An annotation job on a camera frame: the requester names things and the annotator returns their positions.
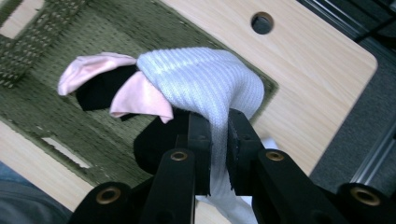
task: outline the black plastic part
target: black plastic part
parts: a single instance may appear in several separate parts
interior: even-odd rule
[[[190,112],[177,110],[174,119],[166,124],[157,117],[134,140],[134,157],[139,167],[155,175],[163,153],[175,148],[177,137],[187,134]]]
[[[186,149],[163,155],[148,195],[141,224],[194,222],[195,157]]]
[[[271,203],[271,198],[261,181],[255,182],[255,188],[252,198],[252,208],[257,222],[260,224],[278,224],[280,223],[279,213]]]
[[[262,191],[266,191],[268,197],[261,200],[256,191],[253,200],[272,204],[280,223],[348,223],[288,154],[273,149],[261,150],[256,171]],[[257,207],[257,204],[253,204],[256,216],[265,218],[265,206]]]
[[[227,169],[236,195],[252,195],[253,162],[262,141],[244,113],[231,109],[228,119]]]
[[[396,203],[396,190],[392,193],[392,195],[390,196],[390,199]]]
[[[380,191],[358,183],[342,185],[338,208],[352,223],[396,223],[396,204]]]
[[[212,138],[207,119],[196,113],[190,113],[187,148],[191,150],[195,163],[196,195],[210,194],[210,161]]]
[[[107,223],[134,223],[139,218],[138,207],[144,204],[149,192],[149,181],[141,185],[139,189],[132,190],[129,186],[118,182],[107,182],[99,185],[88,193],[78,206],[69,224],[107,224]],[[120,196],[114,202],[100,203],[98,196],[102,199],[111,199],[115,191]]]

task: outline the black fabric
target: black fabric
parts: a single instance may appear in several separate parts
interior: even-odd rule
[[[120,117],[120,119],[121,119],[121,121],[125,121],[125,120],[128,120],[128,119],[133,118],[133,117],[136,116],[136,115],[138,115],[138,114],[132,114],[132,113],[126,114],[126,115]]]
[[[137,70],[136,65],[118,67],[84,83],[76,92],[82,110],[106,109],[121,86]]]
[[[141,169],[155,175],[163,153],[175,148],[177,136],[187,134],[189,111],[174,110],[174,119],[166,124],[158,117],[134,140],[134,156]]]

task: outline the ribbed white fabric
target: ribbed white fabric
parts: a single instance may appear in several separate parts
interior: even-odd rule
[[[212,197],[208,200],[232,223],[254,223],[251,208],[231,191],[226,145],[229,109],[240,110],[250,119],[264,96],[260,78],[237,57],[220,49],[154,50],[140,55],[137,66],[173,106],[209,120],[213,146]]]

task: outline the wooden board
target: wooden board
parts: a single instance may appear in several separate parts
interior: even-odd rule
[[[376,69],[376,59],[292,0],[163,0],[279,84],[254,128],[310,174]],[[268,35],[250,26],[265,12]]]

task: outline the cloth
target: cloth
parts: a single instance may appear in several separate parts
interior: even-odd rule
[[[276,141],[274,138],[272,137],[267,137],[267,138],[263,138],[262,139],[262,145],[266,148],[266,149],[279,149],[279,147],[276,144]]]
[[[220,49],[161,49],[142,54],[137,66],[171,105],[209,120],[213,139],[212,202],[232,223],[257,223],[248,204],[234,195],[226,169],[230,108],[251,118],[260,107],[264,86],[237,57]]]
[[[65,224],[71,212],[43,191],[0,181],[0,223]]]
[[[396,12],[396,0],[389,5],[389,8]]]
[[[76,98],[84,111],[111,106],[117,91],[137,70],[136,65],[118,67],[91,78],[76,90]]]
[[[67,66],[61,75],[58,93],[67,95],[98,74],[135,63],[136,59],[131,56],[111,52],[79,56]]]
[[[58,93],[67,95],[76,91],[83,110],[110,107],[110,115],[121,120],[149,114],[168,122],[173,118],[172,106],[137,71],[135,63],[135,58],[118,53],[79,56],[61,75]]]
[[[111,103],[111,116],[118,118],[128,113],[157,115],[163,123],[174,117],[171,104],[140,71],[122,85]]]

